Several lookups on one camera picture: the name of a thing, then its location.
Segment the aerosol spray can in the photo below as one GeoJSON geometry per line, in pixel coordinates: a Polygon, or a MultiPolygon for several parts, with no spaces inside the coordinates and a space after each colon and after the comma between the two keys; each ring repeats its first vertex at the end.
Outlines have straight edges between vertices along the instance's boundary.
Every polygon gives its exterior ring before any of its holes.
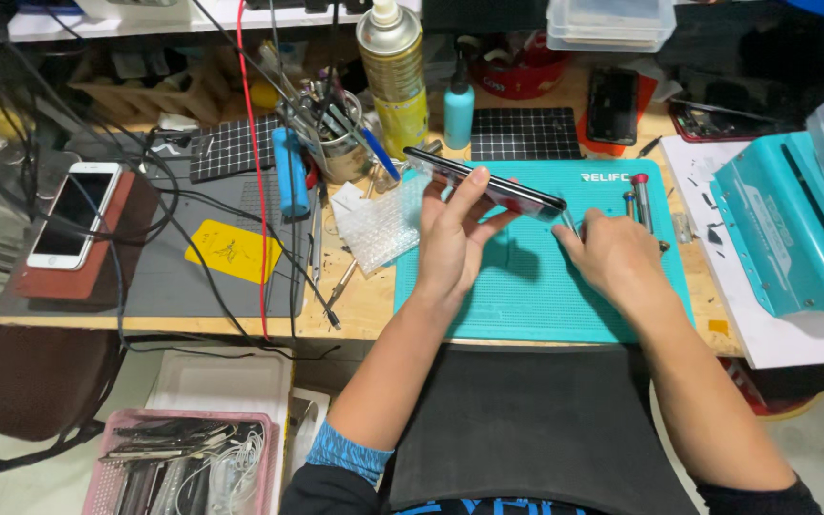
{"type": "Polygon", "coordinates": [[[383,146],[391,157],[405,160],[403,148],[420,148],[428,136],[421,22],[395,0],[373,0],[355,35],[383,127],[383,146]]]}

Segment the bottle cap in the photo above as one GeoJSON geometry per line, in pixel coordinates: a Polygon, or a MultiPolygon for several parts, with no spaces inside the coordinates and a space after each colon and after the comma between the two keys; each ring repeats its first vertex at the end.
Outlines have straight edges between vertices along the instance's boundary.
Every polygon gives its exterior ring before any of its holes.
{"type": "Polygon", "coordinates": [[[373,22],[377,25],[390,25],[399,18],[399,6],[396,0],[373,0],[371,9],[373,22]]]}
{"type": "Polygon", "coordinates": [[[451,92],[454,94],[464,94],[469,90],[469,81],[466,78],[466,59],[463,51],[457,52],[457,70],[453,72],[451,78],[451,92]]]}

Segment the teal plastic bottle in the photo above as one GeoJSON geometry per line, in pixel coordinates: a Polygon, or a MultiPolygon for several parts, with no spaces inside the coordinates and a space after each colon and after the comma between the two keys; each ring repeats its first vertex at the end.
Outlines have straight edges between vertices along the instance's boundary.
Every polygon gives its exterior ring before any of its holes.
{"type": "Polygon", "coordinates": [[[466,61],[457,55],[457,70],[451,86],[444,92],[444,145],[460,150],[469,145],[473,135],[475,91],[466,80],[466,61]]]}

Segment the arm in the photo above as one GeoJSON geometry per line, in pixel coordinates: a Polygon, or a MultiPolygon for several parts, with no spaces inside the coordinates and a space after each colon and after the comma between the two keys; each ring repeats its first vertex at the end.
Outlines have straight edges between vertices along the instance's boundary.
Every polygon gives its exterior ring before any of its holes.
{"type": "Polygon", "coordinates": [[[426,189],[416,286],[327,416],[352,442],[380,451],[395,448],[441,339],[479,274],[485,242],[516,217],[505,211],[479,223],[494,207],[480,201],[489,176],[486,167],[475,169],[446,204],[443,184],[426,189]]]}
{"type": "Polygon", "coordinates": [[[654,237],[627,217],[590,209],[585,241],[553,232],[587,282],[632,325],[644,348],[660,411],[692,477],[740,490],[784,490],[796,476],[761,422],[686,318],[660,268],[654,237]]]}
{"type": "Polygon", "coordinates": [[[282,513],[376,513],[371,487],[406,428],[441,339],[482,263],[482,249],[516,214],[479,223],[494,207],[480,198],[489,172],[479,167],[445,204],[432,182],[421,208],[418,280],[333,404],[307,464],[285,491],[282,513]]]}

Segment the white tile floor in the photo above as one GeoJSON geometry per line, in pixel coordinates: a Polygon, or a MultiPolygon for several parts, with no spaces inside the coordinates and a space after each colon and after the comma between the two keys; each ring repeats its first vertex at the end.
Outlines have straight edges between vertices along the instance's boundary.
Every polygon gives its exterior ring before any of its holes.
{"type": "MultiPolygon", "coordinates": [[[[113,394],[103,407],[101,420],[114,410],[144,404],[160,367],[160,358],[159,353],[126,358],[113,394]]],[[[658,424],[658,431],[665,434],[662,423],[658,424]]],[[[769,431],[824,509],[824,400],[799,418],[769,424],[769,431]]],[[[99,442],[97,438],[57,458],[0,474],[0,515],[80,513],[99,442]]],[[[706,513],[669,441],[665,441],[665,445],[683,484],[692,493],[700,511],[706,513]]],[[[24,443],[0,436],[0,457],[45,446],[45,443],[24,443]]]]}

